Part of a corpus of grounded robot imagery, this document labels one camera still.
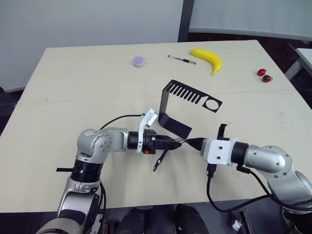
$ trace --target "wall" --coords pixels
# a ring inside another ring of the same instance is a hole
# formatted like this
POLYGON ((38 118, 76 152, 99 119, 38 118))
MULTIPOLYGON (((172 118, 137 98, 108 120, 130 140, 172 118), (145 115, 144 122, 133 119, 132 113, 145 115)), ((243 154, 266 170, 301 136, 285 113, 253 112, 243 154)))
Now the wall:
POLYGON ((47 47, 177 42, 183 0, 0 0, 0 86, 23 88, 47 47))
POLYGON ((196 0, 189 32, 312 40, 312 0, 196 0))

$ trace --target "white table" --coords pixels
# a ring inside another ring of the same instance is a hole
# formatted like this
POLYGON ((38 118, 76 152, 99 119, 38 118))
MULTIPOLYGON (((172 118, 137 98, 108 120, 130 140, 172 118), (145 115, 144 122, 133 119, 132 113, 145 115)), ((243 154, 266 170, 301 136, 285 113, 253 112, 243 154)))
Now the white table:
MULTIPOLYGON (((219 125, 227 123, 225 136, 284 148, 294 167, 312 180, 311 109, 257 41, 49 48, 0 137, 0 171, 5 178, 0 212, 55 211, 69 175, 55 169, 73 166, 80 132, 149 107, 158 112, 161 91, 171 79, 223 102, 213 113, 170 97, 167 112, 193 128, 190 137, 216 137, 219 125), (208 62, 189 54, 195 47, 222 58, 216 76, 208 62), (150 62, 135 68, 136 55, 150 62), (256 75, 259 68, 266 68, 274 81, 262 82, 256 75)), ((136 130, 137 121, 125 118, 112 126, 136 130)), ((174 137, 158 123, 151 128, 174 137)), ((160 154, 127 151, 108 156, 101 174, 108 208, 208 200, 207 164, 198 151, 183 145, 168 153, 153 173, 160 154)), ((219 166, 212 180, 215 200, 262 194, 254 178, 235 166, 219 166)))
POLYGON ((285 73, 288 80, 291 80, 301 68, 305 68, 310 76, 312 76, 312 49, 298 48, 296 52, 300 58, 285 73))

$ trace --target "black metal bracket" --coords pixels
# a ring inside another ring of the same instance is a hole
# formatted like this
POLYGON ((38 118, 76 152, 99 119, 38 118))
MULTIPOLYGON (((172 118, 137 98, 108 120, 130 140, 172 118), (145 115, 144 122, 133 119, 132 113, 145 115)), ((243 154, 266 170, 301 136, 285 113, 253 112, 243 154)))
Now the black metal bracket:
POLYGON ((161 95, 161 101, 160 101, 160 108, 159 108, 159 117, 158 117, 158 122, 159 124, 167 129, 168 131, 178 135, 179 137, 186 139, 188 135, 190 134, 192 128, 179 122, 176 121, 173 118, 170 118, 166 114, 166 108, 167 108, 167 103, 168 103, 168 98, 169 94, 172 93, 173 95, 176 95, 180 98, 184 98, 185 100, 188 100, 190 102, 193 102, 195 104, 198 104, 199 101, 207 97, 206 101, 202 105, 202 107, 213 111, 217 112, 222 104, 222 101, 210 96, 209 94, 206 94, 202 91, 199 91, 195 88, 192 88, 186 84, 183 84, 181 82, 178 82, 176 80, 171 80, 166 87, 162 90, 162 95, 161 95), (216 109, 211 109, 206 105, 206 102, 209 100, 213 100, 218 104, 218 107, 216 109))

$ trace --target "pen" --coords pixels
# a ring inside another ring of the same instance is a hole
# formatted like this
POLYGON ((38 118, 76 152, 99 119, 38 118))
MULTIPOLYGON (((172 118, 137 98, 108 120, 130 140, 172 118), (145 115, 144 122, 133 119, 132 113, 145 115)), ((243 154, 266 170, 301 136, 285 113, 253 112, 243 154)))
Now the pen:
POLYGON ((178 57, 173 56, 173 55, 168 55, 168 57, 170 57, 170 58, 172 58, 172 59, 181 60, 181 61, 183 61, 183 62, 188 62, 188 63, 191 63, 191 64, 196 64, 196 62, 194 62, 194 61, 190 61, 190 60, 184 59, 184 58, 178 58, 178 57))

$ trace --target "yellow banana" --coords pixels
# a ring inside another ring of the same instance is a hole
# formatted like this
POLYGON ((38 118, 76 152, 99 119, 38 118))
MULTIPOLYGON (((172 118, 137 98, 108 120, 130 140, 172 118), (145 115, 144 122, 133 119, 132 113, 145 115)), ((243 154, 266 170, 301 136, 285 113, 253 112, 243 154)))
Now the yellow banana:
POLYGON ((203 49, 193 49, 190 51, 191 54, 195 57, 204 59, 210 62, 214 66, 213 75, 215 75, 222 67, 222 61, 218 55, 213 52, 203 50, 203 49))

